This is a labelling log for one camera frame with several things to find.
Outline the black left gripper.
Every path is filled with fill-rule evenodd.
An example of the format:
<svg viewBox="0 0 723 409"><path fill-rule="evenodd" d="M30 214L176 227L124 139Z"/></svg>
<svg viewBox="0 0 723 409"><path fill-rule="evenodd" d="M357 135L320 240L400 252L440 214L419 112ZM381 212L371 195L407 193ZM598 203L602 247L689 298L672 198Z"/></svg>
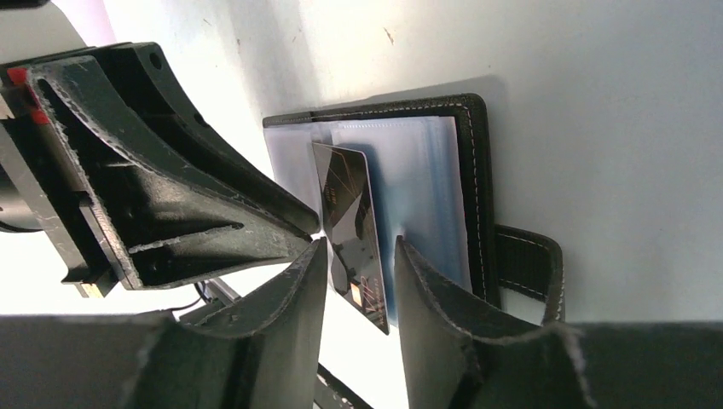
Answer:
<svg viewBox="0 0 723 409"><path fill-rule="evenodd" d="M289 262L305 233L195 168L125 101L142 48L112 44L1 65L1 165L84 297L169 289Z"/></svg>

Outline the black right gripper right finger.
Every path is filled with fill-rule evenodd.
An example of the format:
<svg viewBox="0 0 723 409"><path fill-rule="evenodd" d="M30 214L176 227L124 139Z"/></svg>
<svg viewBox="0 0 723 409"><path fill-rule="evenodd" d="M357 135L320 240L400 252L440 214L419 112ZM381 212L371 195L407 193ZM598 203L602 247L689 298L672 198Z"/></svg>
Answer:
<svg viewBox="0 0 723 409"><path fill-rule="evenodd" d="M719 408L719 322L537 326L464 291L403 238L396 306L412 408Z"/></svg>

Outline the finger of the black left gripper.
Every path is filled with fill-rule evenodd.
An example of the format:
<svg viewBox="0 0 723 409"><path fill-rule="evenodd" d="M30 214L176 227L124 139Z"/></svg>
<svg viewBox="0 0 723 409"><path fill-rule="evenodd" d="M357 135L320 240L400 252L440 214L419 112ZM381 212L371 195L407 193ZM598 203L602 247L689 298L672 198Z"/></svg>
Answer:
<svg viewBox="0 0 723 409"><path fill-rule="evenodd" d="M158 44L118 43L90 53L126 105L192 166L303 232L319 231L314 210L258 170L204 120Z"/></svg>

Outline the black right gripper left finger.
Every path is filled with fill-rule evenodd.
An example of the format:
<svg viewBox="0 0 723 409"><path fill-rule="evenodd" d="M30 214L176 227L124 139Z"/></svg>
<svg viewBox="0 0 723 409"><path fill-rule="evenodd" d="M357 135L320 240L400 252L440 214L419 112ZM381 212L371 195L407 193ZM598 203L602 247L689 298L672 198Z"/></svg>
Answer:
<svg viewBox="0 0 723 409"><path fill-rule="evenodd" d="M171 314L1 319L4 408L310 408L327 242L194 323Z"/></svg>

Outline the black leather card holder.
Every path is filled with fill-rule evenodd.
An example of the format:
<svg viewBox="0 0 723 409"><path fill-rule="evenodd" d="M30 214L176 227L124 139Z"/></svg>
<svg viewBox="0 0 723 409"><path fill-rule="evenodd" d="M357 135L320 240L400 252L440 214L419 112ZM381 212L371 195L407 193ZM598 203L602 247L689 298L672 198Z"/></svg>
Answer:
<svg viewBox="0 0 723 409"><path fill-rule="evenodd" d="M312 144L367 159L390 328L397 324L393 254L403 236L443 276L495 307L510 289L563 320L562 251L552 239L495 222L487 107L465 93L268 117L275 180L320 217Z"/></svg>

